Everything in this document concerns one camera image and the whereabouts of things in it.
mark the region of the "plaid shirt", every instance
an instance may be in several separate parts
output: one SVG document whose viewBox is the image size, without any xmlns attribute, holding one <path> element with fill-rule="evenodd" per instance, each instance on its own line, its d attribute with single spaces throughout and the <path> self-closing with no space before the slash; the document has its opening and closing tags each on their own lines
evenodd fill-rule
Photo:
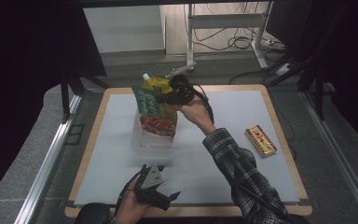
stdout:
<svg viewBox="0 0 358 224">
<path fill-rule="evenodd" d="M 236 179 L 258 197 L 287 214 L 276 189 L 257 171 L 252 152 L 239 147 L 226 129 L 221 128 L 210 133 L 202 144 L 211 153 L 214 162 L 224 175 Z M 231 187 L 231 198 L 241 209 L 244 223 L 288 223 L 249 196 L 243 189 L 235 185 Z"/>
</svg>

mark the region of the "wall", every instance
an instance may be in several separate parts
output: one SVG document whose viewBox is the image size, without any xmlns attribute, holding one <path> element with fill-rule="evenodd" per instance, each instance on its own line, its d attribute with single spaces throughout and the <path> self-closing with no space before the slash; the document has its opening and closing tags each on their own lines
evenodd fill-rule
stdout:
<svg viewBox="0 0 358 224">
<path fill-rule="evenodd" d="M 100 53 L 165 49 L 162 6 L 85 8 Z"/>
</svg>

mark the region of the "aluminum rail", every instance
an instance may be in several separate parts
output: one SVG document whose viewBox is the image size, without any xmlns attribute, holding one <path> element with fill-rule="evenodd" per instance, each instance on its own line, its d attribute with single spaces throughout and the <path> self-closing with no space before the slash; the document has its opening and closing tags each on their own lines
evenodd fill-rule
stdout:
<svg viewBox="0 0 358 224">
<path fill-rule="evenodd" d="M 48 182 L 48 177 L 51 173 L 51 170 L 61 152 L 64 139 L 68 134 L 69 128 L 71 127 L 73 121 L 72 115 L 76 112 L 80 100 L 81 97 L 77 95 L 74 96 L 74 98 L 72 99 L 72 102 L 70 104 L 71 117 L 66 123 L 60 125 L 56 135 L 54 136 L 51 146 L 48 149 L 48 153 L 40 167 L 39 172 L 37 173 L 34 183 L 31 186 L 31 189 L 14 223 L 25 224 L 29 223 L 29 221 L 31 220 L 36 205 L 39 202 L 40 195 L 42 194 L 43 189 Z"/>
<path fill-rule="evenodd" d="M 335 159 L 339 170 L 341 171 L 342 175 L 344 176 L 348 186 L 350 187 L 356 201 L 358 202 L 358 178 L 355 172 L 352 170 L 351 165 L 348 163 L 345 155 L 342 153 L 336 139 L 331 134 L 327 124 L 320 120 L 319 116 L 316 114 L 313 106 L 313 102 L 310 99 L 310 96 L 305 92 L 300 92 L 301 97 L 303 98 L 310 115 L 313 118 L 319 132 L 322 135 L 327 147 L 329 148 L 333 158 Z"/>
</svg>

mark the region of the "black curtain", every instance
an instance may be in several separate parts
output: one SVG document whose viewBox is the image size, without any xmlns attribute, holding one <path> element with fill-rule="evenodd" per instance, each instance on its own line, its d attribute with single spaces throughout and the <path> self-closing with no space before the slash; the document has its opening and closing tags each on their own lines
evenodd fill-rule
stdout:
<svg viewBox="0 0 358 224">
<path fill-rule="evenodd" d="M 332 101 L 358 132 L 358 1 L 353 1 L 336 29 L 323 59 L 325 81 L 336 92 Z"/>
<path fill-rule="evenodd" d="M 32 130 L 46 91 L 75 70 L 105 76 L 83 9 L 0 3 L 0 180 Z"/>
</svg>

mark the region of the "black cable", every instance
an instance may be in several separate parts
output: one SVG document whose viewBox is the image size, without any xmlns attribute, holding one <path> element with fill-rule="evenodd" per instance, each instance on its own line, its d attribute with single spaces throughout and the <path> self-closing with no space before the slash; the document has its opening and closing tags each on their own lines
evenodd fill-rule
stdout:
<svg viewBox="0 0 358 224">
<path fill-rule="evenodd" d="M 292 147 L 290 144 L 287 144 L 289 146 L 290 151 L 292 152 L 293 160 L 295 161 L 297 159 L 297 153 L 294 147 Z"/>
<path fill-rule="evenodd" d="M 255 3 L 255 13 L 257 12 L 258 2 Z"/>
<path fill-rule="evenodd" d="M 266 53 L 264 54 L 264 58 L 267 59 L 267 60 L 269 60 L 269 61 L 272 62 L 272 63 L 276 63 L 278 60 L 272 60 L 272 59 L 270 59 L 270 57 L 268 56 L 270 53 L 276 53 L 276 52 L 268 51 L 268 52 L 266 52 Z"/>
<path fill-rule="evenodd" d="M 270 93 L 270 90 L 267 89 L 267 92 L 268 92 L 268 95 L 270 96 L 270 99 L 271 99 L 271 102 L 274 106 L 274 108 L 276 110 L 278 110 L 278 112 L 281 114 L 281 116 L 283 117 L 284 121 L 287 123 L 287 125 L 289 126 L 290 130 L 292 131 L 292 136 L 287 138 L 288 141 L 292 141 L 295 136 L 296 136 L 296 133 L 295 133 L 295 129 L 293 128 L 293 126 L 290 124 L 289 120 L 287 119 L 287 117 L 283 114 L 283 112 L 280 110 L 280 108 L 275 104 L 275 98 L 273 96 L 273 94 Z"/>
<path fill-rule="evenodd" d="M 292 53 L 291 52 L 285 52 L 284 55 L 277 61 L 275 62 L 267 71 L 267 73 L 265 74 L 265 76 L 263 77 L 263 80 L 261 81 L 260 84 L 262 85 L 266 85 L 266 79 L 269 75 L 273 75 L 275 74 L 275 72 L 278 70 L 279 66 L 281 66 L 282 64 L 284 64 L 285 62 L 287 62 L 290 58 L 292 57 Z"/>
<path fill-rule="evenodd" d="M 262 73 L 262 72 L 266 72 L 266 71 L 259 70 L 259 71 L 244 72 L 244 73 L 238 74 L 238 75 L 232 77 L 232 78 L 228 81 L 228 85 L 232 85 L 232 84 L 231 84 L 232 80 L 234 80 L 234 79 L 237 78 L 237 77 L 242 77 L 242 76 L 245 76 L 245 75 L 249 75 L 249 74 L 253 74 L 253 73 Z"/>
<path fill-rule="evenodd" d="M 206 4 L 206 8 L 208 8 L 208 10 L 211 12 L 211 14 L 213 15 L 211 9 L 209 8 L 209 3 Z"/>
<path fill-rule="evenodd" d="M 255 34 L 255 35 L 257 35 L 257 32 L 255 31 L 255 30 L 251 30 L 251 29 L 249 29 L 249 28 L 247 28 L 247 27 L 243 27 L 242 28 L 243 29 L 243 31 L 246 33 L 246 31 L 245 30 L 248 30 L 248 31 L 250 31 L 252 34 Z M 269 41 L 268 39 L 266 39 L 265 37 L 261 37 L 263 40 L 265 40 L 265 41 Z M 276 37 L 273 37 L 275 40 L 274 40 L 274 43 L 278 43 L 278 44 L 283 44 L 283 42 L 281 42 L 281 41 L 277 41 L 277 38 Z"/>
<path fill-rule="evenodd" d="M 254 27 L 252 27 L 252 38 L 251 38 L 252 40 L 253 40 L 253 34 L 255 34 L 255 28 Z"/>
<path fill-rule="evenodd" d="M 237 12 L 237 10 L 238 10 L 238 8 L 240 8 L 240 6 L 243 6 L 243 2 L 241 2 L 241 3 L 237 6 L 237 8 L 235 8 L 234 14 Z"/>
<path fill-rule="evenodd" d="M 217 165 L 217 167 L 219 168 L 220 171 L 224 171 L 224 169 L 220 165 L 218 165 L 218 164 L 216 164 L 216 165 Z M 258 195 L 256 195 L 255 193 L 251 192 L 250 190 L 248 190 L 246 187 L 244 187 L 240 183 L 240 181 L 238 181 L 234 177 L 226 175 L 224 172 L 222 172 L 222 174 L 225 176 L 226 180 L 228 181 L 229 185 L 232 188 L 237 187 L 239 189 L 242 189 L 244 192 L 246 192 L 248 194 L 248 196 L 250 196 L 251 198 L 255 199 L 256 201 L 258 201 L 262 205 L 266 206 L 270 211 L 275 213 L 275 215 L 277 215 L 280 219 L 286 220 L 286 221 L 288 221 L 290 223 L 295 224 L 295 222 L 290 218 L 289 214 L 285 214 L 283 211 L 279 210 L 274 205 L 266 202 L 264 199 L 260 198 Z"/>
<path fill-rule="evenodd" d="M 287 49 L 287 50 L 285 51 L 285 55 L 283 56 L 283 57 L 285 58 L 285 60 L 281 60 L 281 59 L 280 59 L 279 61 L 277 61 L 277 62 L 274 64 L 275 67 L 277 67 L 277 66 L 283 64 L 284 62 L 286 62 L 286 60 L 288 60 L 290 57 L 292 57 L 293 55 L 295 55 L 295 53 L 300 53 L 301 51 L 303 51 L 303 48 L 305 48 L 305 50 L 310 50 L 310 49 L 308 49 L 308 47 L 312 45 L 312 42 L 315 41 L 315 39 L 318 39 L 317 37 L 318 37 L 318 35 L 320 34 L 320 32 L 321 32 L 323 29 L 326 28 L 328 22 L 324 22 L 324 21 L 330 21 L 329 18 L 331 18 L 332 15 L 333 15 L 333 13 L 330 13 L 330 12 L 332 12 L 333 10 L 334 10 L 333 8 L 330 8 L 329 13 L 325 13 L 325 14 L 324 14 L 324 19 L 321 20 L 322 22 L 321 22 L 320 24 L 318 24 L 315 29 L 313 29 L 313 31 L 310 33 L 310 35 L 306 36 L 305 39 L 303 39 L 300 43 L 298 43 L 298 44 L 295 45 L 294 47 L 292 47 L 292 48 L 290 48 L 290 49 Z M 312 55 L 310 55 L 310 56 L 308 57 L 308 59 L 306 59 L 306 60 L 303 62 L 303 65 L 302 65 L 302 66 L 304 66 L 304 64 L 309 63 L 309 62 L 311 61 L 311 59 L 312 59 Z M 266 74 L 266 76 L 265 76 L 265 78 L 264 78 L 264 80 L 263 80 L 263 85 L 265 85 L 265 80 L 266 80 L 266 78 L 267 78 L 270 74 L 273 74 L 274 72 L 276 72 L 276 71 L 274 71 L 273 69 L 270 69 L 270 70 L 269 70 L 268 74 Z"/>
<path fill-rule="evenodd" d="M 209 99 L 208 99 L 208 96 L 206 95 L 204 89 L 199 84 L 190 83 L 190 85 L 198 86 L 202 90 L 202 93 L 200 93 L 199 91 L 196 91 L 193 88 L 193 92 L 201 99 L 201 101 L 205 105 L 206 109 L 208 110 L 209 118 L 211 119 L 212 123 L 214 123 L 213 111 L 212 111 L 211 106 L 209 105 Z"/>
<path fill-rule="evenodd" d="M 245 8 L 243 9 L 242 13 L 246 13 L 246 8 L 248 7 L 248 2 L 246 2 Z"/>
<path fill-rule="evenodd" d="M 268 46 L 264 46 L 262 44 L 260 45 L 260 49 L 262 49 L 263 51 L 273 51 L 273 52 L 281 52 L 281 53 L 286 52 L 286 49 L 272 49 L 272 48 L 270 48 Z"/>
<path fill-rule="evenodd" d="M 187 30 L 187 26 L 186 26 L 187 22 L 186 22 L 186 9 L 185 9 L 185 5 L 183 5 L 183 12 L 184 12 L 184 17 L 185 17 L 185 29 L 186 29 L 186 33 L 187 33 L 187 35 L 188 35 L 188 30 Z M 224 30 L 226 30 L 226 29 L 227 29 L 227 28 L 223 28 L 223 29 L 219 30 L 218 32 L 216 32 L 216 33 L 214 33 L 214 34 L 212 34 L 212 35 L 210 35 L 210 36 L 207 36 L 207 37 L 205 37 L 205 38 L 202 38 L 202 39 L 199 39 L 199 38 L 197 37 L 197 32 L 196 32 L 196 30 L 194 30 L 194 35 L 195 35 L 196 39 L 197 39 L 199 42 L 202 42 L 202 41 L 204 41 L 204 40 L 206 40 L 206 39 L 209 39 L 209 38 L 211 38 L 211 37 L 213 37 L 213 36 L 215 36 L 215 35 L 221 33 L 222 31 L 224 31 Z M 202 43 L 199 43 L 199 42 L 192 41 L 192 43 L 193 43 L 193 44 L 196 44 L 196 45 L 201 45 L 201 46 L 203 46 L 203 47 L 205 47 L 205 48 L 212 49 L 212 50 L 216 50 L 216 51 L 225 50 L 225 49 L 230 49 L 230 48 L 234 48 L 234 49 L 247 49 L 247 48 L 249 48 L 250 45 L 251 45 L 251 39 L 248 38 L 248 37 L 245 37 L 245 36 L 236 36 L 236 34 L 237 34 L 237 32 L 238 32 L 239 29 L 240 29 L 240 28 L 237 28 L 237 31 L 235 32 L 234 37 L 231 37 L 231 38 L 227 41 L 227 47 L 226 47 L 226 48 L 215 49 L 215 48 L 212 48 L 212 47 L 210 47 L 210 46 L 208 46 L 208 45 L 205 45 L 205 44 L 202 44 Z M 239 41 L 247 41 L 247 42 L 248 42 L 248 45 L 246 45 L 245 47 L 239 47 L 239 46 L 237 45 L 237 42 L 239 42 Z"/>
</svg>

